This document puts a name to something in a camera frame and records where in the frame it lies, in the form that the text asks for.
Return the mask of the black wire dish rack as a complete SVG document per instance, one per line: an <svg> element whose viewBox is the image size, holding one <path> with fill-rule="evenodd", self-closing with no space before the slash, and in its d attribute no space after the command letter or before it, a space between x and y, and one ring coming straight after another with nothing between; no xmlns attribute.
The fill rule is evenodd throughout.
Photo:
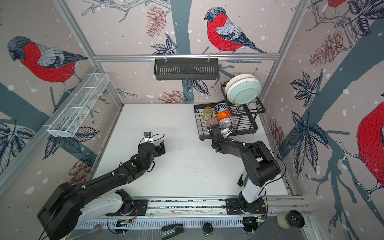
<svg viewBox="0 0 384 240"><path fill-rule="evenodd" d="M221 86L223 101L194 106L198 135L201 141L211 138L209 129L214 124L217 124L220 130L230 128L231 137L254 134L258 130L256 117L266 111L259 98L255 98L244 105L235 105L227 98L226 86L227 83Z"/></svg>

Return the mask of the yellow plastic cup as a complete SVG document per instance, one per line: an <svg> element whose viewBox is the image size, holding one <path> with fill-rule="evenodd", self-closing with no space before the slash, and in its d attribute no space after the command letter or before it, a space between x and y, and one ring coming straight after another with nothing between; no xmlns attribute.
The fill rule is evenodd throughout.
<svg viewBox="0 0 384 240"><path fill-rule="evenodd" d="M213 114L214 110L213 108L211 107L205 107L204 110L203 110L203 121L208 121L211 117L212 117L212 114Z"/></svg>

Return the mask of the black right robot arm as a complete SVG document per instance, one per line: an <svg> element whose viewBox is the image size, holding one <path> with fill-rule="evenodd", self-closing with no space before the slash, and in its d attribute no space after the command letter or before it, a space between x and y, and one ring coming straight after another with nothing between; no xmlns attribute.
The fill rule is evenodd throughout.
<svg viewBox="0 0 384 240"><path fill-rule="evenodd" d="M281 168L262 141L243 143L228 137L230 129L221 131L219 125L208 127L212 148L220 154L242 159L248 180L239 194L240 210L250 214L261 202L261 193L281 173Z"/></svg>

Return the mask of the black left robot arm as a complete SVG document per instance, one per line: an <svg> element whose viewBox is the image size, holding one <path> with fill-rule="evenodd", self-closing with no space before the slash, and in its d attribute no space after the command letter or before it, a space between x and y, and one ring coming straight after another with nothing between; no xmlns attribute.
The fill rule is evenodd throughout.
<svg viewBox="0 0 384 240"><path fill-rule="evenodd" d="M120 187L151 172L154 158L165 153L164 141L139 144L138 153L115 170L85 183L59 185L37 215L46 237L60 240L78 224L102 215L137 215L132 197Z"/></svg>

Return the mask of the pink plastic cup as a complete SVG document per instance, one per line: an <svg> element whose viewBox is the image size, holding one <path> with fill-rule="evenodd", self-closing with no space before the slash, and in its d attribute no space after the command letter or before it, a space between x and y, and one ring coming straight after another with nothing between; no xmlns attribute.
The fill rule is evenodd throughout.
<svg viewBox="0 0 384 240"><path fill-rule="evenodd" d="M205 126L205 129L206 129L206 132L209 132L209 127L212 126L212 125L218 125L219 122L217 120L216 117L212 117L212 118L209 118L206 122L206 126Z"/></svg>

